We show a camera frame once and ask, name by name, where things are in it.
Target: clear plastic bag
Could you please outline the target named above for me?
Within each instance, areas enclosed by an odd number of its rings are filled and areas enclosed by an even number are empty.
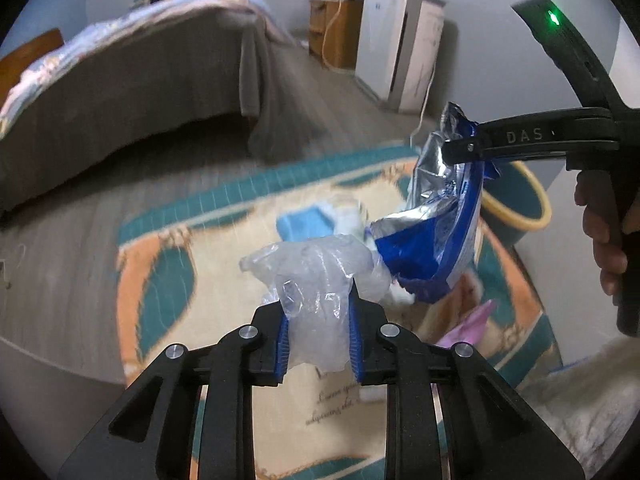
[[[391,275],[377,253],[353,235],[280,242],[240,261],[270,290],[289,319],[289,367],[309,363],[338,372],[349,361],[349,294],[379,301]]]

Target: blue foil wrapper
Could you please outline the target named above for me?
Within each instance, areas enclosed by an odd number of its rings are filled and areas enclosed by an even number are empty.
[[[482,181],[499,174],[485,162],[447,166],[442,145],[473,137],[476,125],[449,103],[439,131],[420,152],[405,211],[371,225],[389,271],[419,301],[435,303],[446,296],[473,259]]]

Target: human hand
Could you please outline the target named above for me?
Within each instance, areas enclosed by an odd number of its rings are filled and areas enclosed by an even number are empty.
[[[614,243],[614,239],[618,238],[617,234],[611,232],[607,221],[594,209],[594,204],[600,202],[600,197],[594,195],[589,173],[583,171],[578,174],[574,199],[577,205],[586,206],[582,216],[582,230],[593,239],[593,257],[601,269],[602,290],[608,296],[613,296],[620,288],[620,276],[626,271],[627,259],[619,245]],[[622,232],[625,235],[636,231],[640,231],[640,193],[622,222]]]

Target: green led light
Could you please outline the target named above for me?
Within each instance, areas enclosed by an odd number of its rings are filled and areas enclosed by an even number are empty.
[[[560,25],[560,22],[558,21],[558,17],[551,11],[549,11],[549,17],[551,18],[551,21],[554,22],[556,25]]]

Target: finger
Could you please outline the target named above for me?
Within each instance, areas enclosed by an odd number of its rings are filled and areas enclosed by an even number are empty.
[[[593,258],[602,270],[613,274],[624,274],[626,271],[626,254],[614,245],[594,242]]]
[[[584,210],[582,215],[582,230],[589,238],[595,242],[606,244],[609,242],[609,226],[590,207]]]
[[[584,180],[583,180],[584,178],[580,177],[583,173],[584,172],[578,173],[578,177],[576,178],[576,183],[575,183],[574,200],[575,200],[575,205],[579,205],[579,206],[585,206],[588,203],[587,193],[586,193]]]
[[[622,232],[625,235],[636,231],[640,231],[640,193],[622,221]]]
[[[600,285],[607,296],[613,296],[620,288],[620,277],[608,270],[601,270]]]

